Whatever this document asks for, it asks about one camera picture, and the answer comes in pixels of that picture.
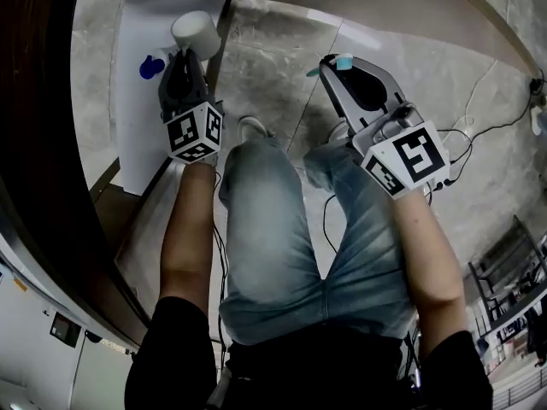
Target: forearm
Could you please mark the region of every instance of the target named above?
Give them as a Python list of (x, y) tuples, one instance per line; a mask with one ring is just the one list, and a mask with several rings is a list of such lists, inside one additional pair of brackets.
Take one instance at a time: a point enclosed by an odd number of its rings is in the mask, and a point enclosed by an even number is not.
[(393, 203), (410, 295), (418, 308), (424, 354), (467, 329), (459, 262), (425, 197), (414, 191)]
[(185, 167), (162, 245), (160, 297), (183, 297), (205, 313), (213, 260), (214, 188), (211, 166)]

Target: white table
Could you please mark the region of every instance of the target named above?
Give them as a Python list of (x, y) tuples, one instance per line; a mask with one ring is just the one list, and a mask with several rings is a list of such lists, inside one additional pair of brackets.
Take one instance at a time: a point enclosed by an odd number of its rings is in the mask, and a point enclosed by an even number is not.
[(168, 156), (160, 116), (161, 77), (144, 80), (138, 68), (153, 50), (175, 44), (170, 28), (192, 10), (205, 10), (215, 24), (225, 0), (126, 0), (116, 49), (114, 104), (116, 144), (125, 191), (142, 195)]

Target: black t-shirt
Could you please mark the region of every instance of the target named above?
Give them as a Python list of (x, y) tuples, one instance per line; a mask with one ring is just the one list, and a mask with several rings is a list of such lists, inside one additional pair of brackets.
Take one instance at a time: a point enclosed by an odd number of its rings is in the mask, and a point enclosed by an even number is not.
[[(397, 382), (401, 341), (329, 323), (230, 349), (222, 409), (409, 408)], [(447, 338), (427, 357), (421, 393), (432, 408), (487, 409), (492, 388), (471, 335)], [(216, 386), (209, 322), (188, 301), (158, 302), (126, 383), (126, 409), (199, 409)]]

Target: concrete floor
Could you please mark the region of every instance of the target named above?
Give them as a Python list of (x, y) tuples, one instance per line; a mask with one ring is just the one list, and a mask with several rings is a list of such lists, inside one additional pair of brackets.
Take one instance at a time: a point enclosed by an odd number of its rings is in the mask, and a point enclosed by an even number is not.
[[(538, 64), (547, 68), (547, 0), (488, 0), (522, 38)], [(115, 158), (115, 117), (109, 87), (115, 27), (123, 0), (78, 0), (74, 19), (72, 88), (74, 121), (88, 186)], [(487, 56), (409, 35), (380, 32), (338, 17), (286, 4), (243, 0), (230, 31), (216, 96), (224, 100), (226, 133), (218, 171), (236, 144), (236, 123), (255, 114), (287, 148), (303, 179), (309, 229), (321, 274), (333, 252), (322, 232), (326, 192), (313, 189), (302, 170), (306, 152), (326, 137), (338, 117), (317, 78), (306, 73), (330, 52), (350, 52), (390, 72), (406, 97), (438, 128), (473, 135), (517, 117), (529, 79)], [(446, 136), (450, 157), (466, 149), (457, 133)], [(547, 205), (538, 175), (544, 172), (545, 138), (530, 132), (526, 117), (511, 128), (478, 138), (461, 179), (437, 192), (433, 210), (462, 266), (488, 249), (510, 226), (513, 214), (537, 237), (547, 229)], [(456, 176), (461, 168), (453, 166)], [(159, 291), (159, 253), (182, 166), (172, 165), (144, 206), (119, 266), (152, 314)], [(226, 210), (215, 200), (215, 223), (226, 237)], [(345, 227), (334, 200), (326, 229), (337, 245)], [(220, 291), (217, 253), (210, 301), (216, 335)]]

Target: jeans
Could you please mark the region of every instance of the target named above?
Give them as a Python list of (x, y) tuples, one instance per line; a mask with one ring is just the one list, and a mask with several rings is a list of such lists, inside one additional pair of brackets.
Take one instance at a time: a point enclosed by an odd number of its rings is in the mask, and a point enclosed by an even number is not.
[(334, 323), (404, 338), (415, 309), (387, 195), (354, 162), (345, 141), (304, 158), (309, 182), (336, 194), (347, 220), (339, 251), (321, 279), (300, 178), (273, 138), (250, 140), (226, 161), (219, 197), (228, 210), (228, 335), (243, 345)]

